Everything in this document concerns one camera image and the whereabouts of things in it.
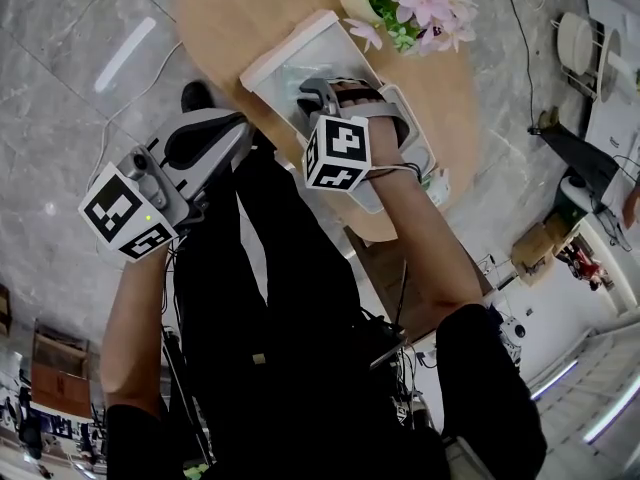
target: black sleeve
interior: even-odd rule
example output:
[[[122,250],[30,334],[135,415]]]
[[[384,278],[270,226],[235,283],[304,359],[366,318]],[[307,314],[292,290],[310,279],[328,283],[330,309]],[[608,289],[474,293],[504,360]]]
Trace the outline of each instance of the black sleeve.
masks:
[[[160,420],[128,405],[107,411],[107,478],[184,478]]]
[[[496,479],[534,479],[547,450],[540,416],[487,310],[456,311],[436,340],[445,433],[463,437]]]

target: black and white marker cube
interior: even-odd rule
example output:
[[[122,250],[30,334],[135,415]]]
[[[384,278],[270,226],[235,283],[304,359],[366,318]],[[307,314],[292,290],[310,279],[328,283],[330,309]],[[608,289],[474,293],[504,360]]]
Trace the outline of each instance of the black and white marker cube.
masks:
[[[308,188],[351,192],[371,169],[369,120],[320,116],[302,164]]]
[[[107,249],[120,251],[129,261],[178,236],[135,182],[112,163],[96,178],[78,211]]]

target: wooden table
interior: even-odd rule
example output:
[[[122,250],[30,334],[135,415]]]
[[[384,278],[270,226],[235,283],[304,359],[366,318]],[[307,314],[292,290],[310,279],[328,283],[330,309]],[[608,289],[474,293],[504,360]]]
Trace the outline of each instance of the wooden table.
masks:
[[[247,92],[239,76],[318,9],[344,16],[338,0],[177,0],[178,31],[195,63],[298,169],[302,148],[293,130]],[[467,50],[407,58],[385,41],[381,51],[370,50],[367,58],[383,80],[402,89],[439,166],[449,168],[447,206],[453,204],[474,176],[478,156],[477,104]],[[365,240],[396,238],[385,212],[368,214],[345,194],[323,196]]]

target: black shoe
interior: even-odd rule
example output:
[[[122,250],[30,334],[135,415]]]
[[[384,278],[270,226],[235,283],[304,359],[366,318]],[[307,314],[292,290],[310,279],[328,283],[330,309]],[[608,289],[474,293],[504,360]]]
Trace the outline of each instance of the black shoe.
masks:
[[[180,104],[184,114],[194,110],[215,107],[209,88],[199,80],[185,85],[184,89],[182,89]]]

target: marble floor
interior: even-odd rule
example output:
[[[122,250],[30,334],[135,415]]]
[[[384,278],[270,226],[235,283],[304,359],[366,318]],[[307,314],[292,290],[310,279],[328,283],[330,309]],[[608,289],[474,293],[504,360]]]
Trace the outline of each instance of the marble floor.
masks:
[[[509,1],[475,1],[479,37],[471,61],[482,95],[481,156],[472,186],[446,218],[473,257],[491,252],[500,259],[548,210],[564,165],[526,132],[525,50]],[[561,105],[563,120],[575,128],[582,98],[560,77],[549,20],[567,10],[586,14],[584,0],[547,0],[538,12],[523,0],[516,5],[531,46],[535,111]],[[141,44],[108,83],[97,83],[143,21],[152,26]],[[120,265],[96,249],[76,208],[107,119],[150,83],[178,42],[172,0],[0,0],[0,282],[11,290],[15,318],[43,318],[101,341]],[[178,48],[153,89],[109,125],[104,161],[117,162],[179,113],[182,87],[199,77]],[[339,219],[317,194],[301,192],[334,243],[352,256]],[[246,220],[242,225],[265,290],[260,242]],[[350,261],[364,307],[380,312],[357,258]]]

